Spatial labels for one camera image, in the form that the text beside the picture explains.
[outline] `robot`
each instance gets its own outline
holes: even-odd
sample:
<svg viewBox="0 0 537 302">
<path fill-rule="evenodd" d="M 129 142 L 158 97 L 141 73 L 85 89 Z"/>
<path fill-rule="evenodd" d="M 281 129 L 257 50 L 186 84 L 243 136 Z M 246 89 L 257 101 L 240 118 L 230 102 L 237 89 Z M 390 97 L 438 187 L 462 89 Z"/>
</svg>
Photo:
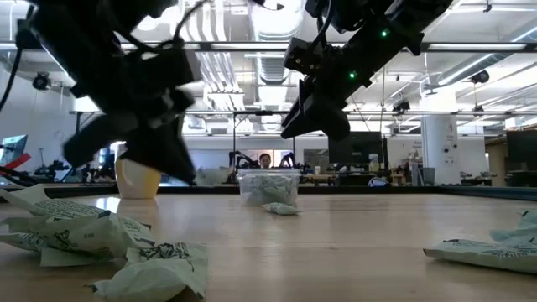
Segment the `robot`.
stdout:
<svg viewBox="0 0 537 302">
<path fill-rule="evenodd" d="M 73 167 L 123 140 L 128 151 L 122 158 L 195 184 L 180 133 L 193 98 L 177 87 L 199 80 L 199 68 L 184 50 L 180 30 L 206 1 L 186 12 L 172 39 L 150 47 L 130 33 L 146 16 L 158 18 L 177 0 L 30 0 L 37 9 L 28 17 L 29 30 L 75 80 L 71 92 L 89 96 L 104 112 L 65 144 L 65 159 Z M 284 2 L 253 2 L 267 9 L 284 7 Z M 296 38 L 289 43 L 285 66 L 307 77 L 282 124 L 282 137 L 317 130 L 335 140 L 346 137 L 346 99 L 371 85 L 374 72 L 402 48 L 419 55 L 421 31 L 450 5 L 451 0 L 307 0 L 305 10 L 317 18 L 319 34 L 311 43 Z M 329 26 L 340 34 L 356 33 L 343 47 L 333 47 L 326 43 Z M 124 52 L 115 33 L 137 49 Z"/>
</svg>

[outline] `person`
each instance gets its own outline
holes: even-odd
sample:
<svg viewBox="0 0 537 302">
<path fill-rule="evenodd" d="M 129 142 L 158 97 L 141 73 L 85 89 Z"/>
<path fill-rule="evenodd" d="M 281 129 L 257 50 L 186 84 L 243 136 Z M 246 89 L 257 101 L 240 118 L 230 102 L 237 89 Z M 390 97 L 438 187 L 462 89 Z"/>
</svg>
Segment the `person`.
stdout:
<svg viewBox="0 0 537 302">
<path fill-rule="evenodd" d="M 268 154 L 261 154 L 259 156 L 259 165 L 262 169 L 270 169 L 270 164 L 272 160 L 270 158 L 270 155 Z"/>
</svg>

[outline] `desk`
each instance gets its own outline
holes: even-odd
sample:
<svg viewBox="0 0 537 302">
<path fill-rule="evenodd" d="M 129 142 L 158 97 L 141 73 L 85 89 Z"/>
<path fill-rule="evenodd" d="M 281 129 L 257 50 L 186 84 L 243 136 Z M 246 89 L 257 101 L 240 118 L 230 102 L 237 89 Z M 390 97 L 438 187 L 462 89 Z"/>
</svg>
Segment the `desk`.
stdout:
<svg viewBox="0 0 537 302">
<path fill-rule="evenodd" d="M 537 300 L 537 277 L 427 258 L 443 239 L 487 240 L 537 203 L 454 195 L 301 195 L 298 217 L 241 207 L 237 195 L 160 195 L 154 200 L 81 198 L 144 223 L 162 241 L 209 247 L 207 301 Z M 23 212 L 0 204 L 0 219 Z M 40 268 L 39 258 L 0 245 L 6 302 L 96 301 L 82 288 L 113 264 Z"/>
</svg>

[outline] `yellow object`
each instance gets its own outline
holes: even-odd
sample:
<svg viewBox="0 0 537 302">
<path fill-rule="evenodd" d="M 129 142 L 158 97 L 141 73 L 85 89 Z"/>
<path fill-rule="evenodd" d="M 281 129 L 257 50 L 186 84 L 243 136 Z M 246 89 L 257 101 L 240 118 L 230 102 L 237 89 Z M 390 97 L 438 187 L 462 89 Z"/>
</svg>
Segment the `yellow object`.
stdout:
<svg viewBox="0 0 537 302">
<path fill-rule="evenodd" d="M 129 159 L 116 161 L 116 181 L 124 199 L 153 199 L 159 189 L 161 173 Z"/>
</svg>

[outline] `ceiling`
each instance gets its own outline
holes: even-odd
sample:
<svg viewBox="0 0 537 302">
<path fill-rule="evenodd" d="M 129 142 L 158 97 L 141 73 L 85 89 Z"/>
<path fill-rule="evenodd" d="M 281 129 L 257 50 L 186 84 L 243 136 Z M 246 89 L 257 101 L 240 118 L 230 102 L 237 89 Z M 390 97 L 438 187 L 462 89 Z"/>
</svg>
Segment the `ceiling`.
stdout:
<svg viewBox="0 0 537 302">
<path fill-rule="evenodd" d="M 248 16 L 252 11 L 243 0 L 223 0 L 224 2 L 224 26 L 223 32 L 228 41 L 254 41 L 256 40 L 256 29 Z M 485 0 L 455 0 L 451 9 L 438 18 L 426 31 L 425 41 L 429 42 L 505 42 L 511 35 L 521 28 L 531 26 L 537 28 L 537 2 L 533 0 L 491 0 L 493 9 L 484 13 Z M 10 19 L 14 22 L 17 18 L 23 18 L 27 6 L 22 1 L 14 4 L 10 0 L 0 0 L 0 41 L 9 41 L 13 38 L 10 33 Z M 211 15 L 213 25 L 212 34 L 216 37 L 214 24 L 217 22 L 214 11 Z M 284 23 L 288 15 L 282 15 L 279 19 L 277 15 L 272 15 L 274 22 Z M 203 12 L 196 15 L 197 27 L 202 32 Z M 144 41 L 161 41 L 169 39 L 170 25 L 169 16 L 163 16 L 154 24 L 154 29 L 136 29 L 133 35 Z M 304 14 L 303 20 L 297 29 L 297 36 L 300 39 L 311 41 L 316 36 L 315 20 Z M 352 36 L 352 33 L 339 35 L 330 28 L 327 32 L 329 42 L 345 43 Z M 0 52 L 4 61 L 9 63 L 13 55 L 8 56 L 8 52 Z M 385 77 L 383 82 L 383 72 L 379 71 L 372 79 L 373 85 L 368 89 L 360 88 L 352 98 L 348 110 L 360 108 L 362 110 L 379 110 L 380 103 L 385 100 L 386 107 L 396 101 L 399 97 L 407 98 L 413 109 L 419 106 L 420 92 L 423 92 L 423 84 L 427 83 L 429 76 L 439 75 L 448 70 L 454 70 L 461 63 L 464 63 L 476 54 L 462 53 L 429 53 L 421 56 L 413 56 L 408 53 L 397 55 L 385 66 Z M 234 69 L 235 77 L 240 89 L 243 91 L 242 102 L 245 107 L 267 107 L 282 110 L 288 108 L 298 96 L 297 83 L 302 78 L 300 74 L 292 74 L 284 86 L 271 87 L 274 96 L 271 100 L 261 97 L 259 93 L 265 83 L 259 80 L 259 66 L 256 64 L 255 53 L 233 52 L 229 55 Z M 488 110 L 508 110 L 514 107 L 522 107 L 524 104 L 537 103 L 537 88 L 528 89 L 526 93 L 519 93 L 520 96 L 512 97 L 503 102 L 494 102 L 503 96 L 509 96 L 514 91 L 520 90 L 537 81 L 537 69 L 531 68 L 537 62 L 536 54 L 519 54 L 509 56 L 494 65 L 487 67 L 491 80 L 483 85 L 478 85 L 474 93 L 474 86 L 471 83 L 460 81 L 451 86 L 456 92 L 457 105 L 461 109 L 471 109 L 475 102 L 493 104 Z M 20 66 L 20 75 L 31 77 L 37 71 L 49 71 L 54 80 L 69 83 L 69 78 L 61 71 L 57 64 L 45 52 L 25 52 L 23 63 Z M 198 96 L 203 95 L 203 85 L 192 88 Z"/>
</svg>

